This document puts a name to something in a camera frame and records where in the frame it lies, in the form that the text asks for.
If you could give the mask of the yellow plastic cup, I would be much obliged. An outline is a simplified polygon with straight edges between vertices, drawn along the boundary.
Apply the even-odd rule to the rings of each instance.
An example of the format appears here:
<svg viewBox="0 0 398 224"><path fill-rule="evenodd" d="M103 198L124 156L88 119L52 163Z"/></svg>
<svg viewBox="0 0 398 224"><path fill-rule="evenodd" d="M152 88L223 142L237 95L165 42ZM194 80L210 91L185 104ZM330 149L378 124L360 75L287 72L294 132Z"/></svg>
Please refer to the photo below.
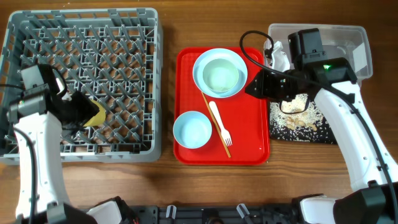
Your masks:
<svg viewBox="0 0 398 224"><path fill-rule="evenodd" d="M99 111L96 113L95 116L93 116L89 121L87 121L83 125L84 127L99 126L103 124L106 120L106 110L103 108L103 106L95 100L91 100L91 102L98 107Z"/></svg>

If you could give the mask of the white napkin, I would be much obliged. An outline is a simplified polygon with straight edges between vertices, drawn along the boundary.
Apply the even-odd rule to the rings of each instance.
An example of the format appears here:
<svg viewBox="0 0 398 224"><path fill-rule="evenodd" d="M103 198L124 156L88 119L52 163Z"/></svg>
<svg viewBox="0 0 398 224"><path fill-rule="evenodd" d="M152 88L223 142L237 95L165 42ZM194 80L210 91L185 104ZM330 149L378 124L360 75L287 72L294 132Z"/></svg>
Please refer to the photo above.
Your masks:
<svg viewBox="0 0 398 224"><path fill-rule="evenodd" d="M283 51L283 46L280 41L274 43L274 47L271 53L272 65L271 69L279 72L285 72L290 69L290 62L287 54Z"/></svg>

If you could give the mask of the green bowl with rice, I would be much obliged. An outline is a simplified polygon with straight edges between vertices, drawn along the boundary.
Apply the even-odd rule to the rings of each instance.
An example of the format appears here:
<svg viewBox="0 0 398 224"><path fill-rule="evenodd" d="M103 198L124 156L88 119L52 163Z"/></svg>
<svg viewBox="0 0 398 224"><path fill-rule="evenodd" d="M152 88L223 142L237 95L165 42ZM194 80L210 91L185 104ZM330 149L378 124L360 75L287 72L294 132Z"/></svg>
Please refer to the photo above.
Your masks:
<svg viewBox="0 0 398 224"><path fill-rule="evenodd" d="M213 92L227 92L236 86L238 80L239 71L229 60L218 58L204 66L203 81Z"/></svg>

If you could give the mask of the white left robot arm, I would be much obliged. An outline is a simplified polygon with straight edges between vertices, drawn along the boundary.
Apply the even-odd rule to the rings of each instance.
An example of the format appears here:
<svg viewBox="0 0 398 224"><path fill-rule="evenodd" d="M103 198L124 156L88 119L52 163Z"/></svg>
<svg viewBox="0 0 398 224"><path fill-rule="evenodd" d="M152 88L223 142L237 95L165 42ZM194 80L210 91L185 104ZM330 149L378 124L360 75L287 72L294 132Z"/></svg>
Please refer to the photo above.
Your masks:
<svg viewBox="0 0 398 224"><path fill-rule="evenodd" d="M103 123L104 108L79 91L66 99L59 91L26 90L11 103L9 121L20 157L17 222L46 223L48 212L57 208L75 212L63 178L61 137Z"/></svg>

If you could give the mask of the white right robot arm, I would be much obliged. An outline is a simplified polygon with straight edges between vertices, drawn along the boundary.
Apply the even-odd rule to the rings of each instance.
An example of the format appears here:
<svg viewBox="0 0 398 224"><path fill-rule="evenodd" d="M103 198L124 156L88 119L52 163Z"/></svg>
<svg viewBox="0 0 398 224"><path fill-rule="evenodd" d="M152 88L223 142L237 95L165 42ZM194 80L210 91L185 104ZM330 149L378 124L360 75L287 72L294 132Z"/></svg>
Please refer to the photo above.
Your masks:
<svg viewBox="0 0 398 224"><path fill-rule="evenodd" d="M262 67L245 92L270 101L306 93L328 121L346 162L353 193L341 199L297 198L296 223L397 223L397 163L366 111L345 58L305 62L285 72Z"/></svg>

